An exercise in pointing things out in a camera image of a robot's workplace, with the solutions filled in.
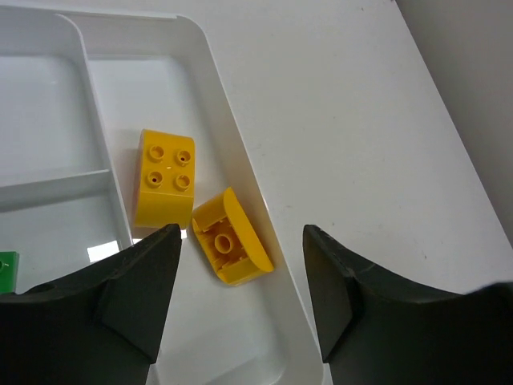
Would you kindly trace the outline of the green two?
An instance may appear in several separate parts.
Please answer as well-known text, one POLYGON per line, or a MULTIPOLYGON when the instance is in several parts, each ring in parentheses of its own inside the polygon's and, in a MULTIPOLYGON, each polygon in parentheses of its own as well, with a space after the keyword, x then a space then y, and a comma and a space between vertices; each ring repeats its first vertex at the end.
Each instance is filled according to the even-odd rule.
POLYGON ((0 252, 0 293, 13 293, 18 276, 19 253, 16 251, 0 252))

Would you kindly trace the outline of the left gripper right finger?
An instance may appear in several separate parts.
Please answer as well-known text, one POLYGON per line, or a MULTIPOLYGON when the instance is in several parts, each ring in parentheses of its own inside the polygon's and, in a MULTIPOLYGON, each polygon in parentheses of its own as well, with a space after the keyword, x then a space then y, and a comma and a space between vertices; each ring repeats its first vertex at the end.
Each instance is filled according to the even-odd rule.
POLYGON ((512 285, 456 294, 404 278, 316 225, 303 252, 321 358, 336 384, 509 384, 512 285))

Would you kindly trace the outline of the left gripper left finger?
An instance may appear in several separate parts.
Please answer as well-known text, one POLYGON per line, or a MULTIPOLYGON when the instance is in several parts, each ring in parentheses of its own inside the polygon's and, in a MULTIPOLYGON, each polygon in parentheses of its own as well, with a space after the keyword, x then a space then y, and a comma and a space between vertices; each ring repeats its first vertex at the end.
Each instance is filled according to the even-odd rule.
POLYGON ((2 383, 146 383, 180 251, 180 227, 166 225, 72 274, 3 294, 2 383))

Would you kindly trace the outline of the yellow butterfly rounded brick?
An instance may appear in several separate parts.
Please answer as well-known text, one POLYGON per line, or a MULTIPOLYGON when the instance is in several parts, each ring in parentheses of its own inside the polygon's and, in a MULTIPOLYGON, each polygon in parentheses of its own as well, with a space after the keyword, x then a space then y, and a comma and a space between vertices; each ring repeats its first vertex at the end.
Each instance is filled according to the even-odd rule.
POLYGON ((134 227, 189 226, 195 200, 195 162, 193 138, 149 129, 141 132, 134 179, 134 227))

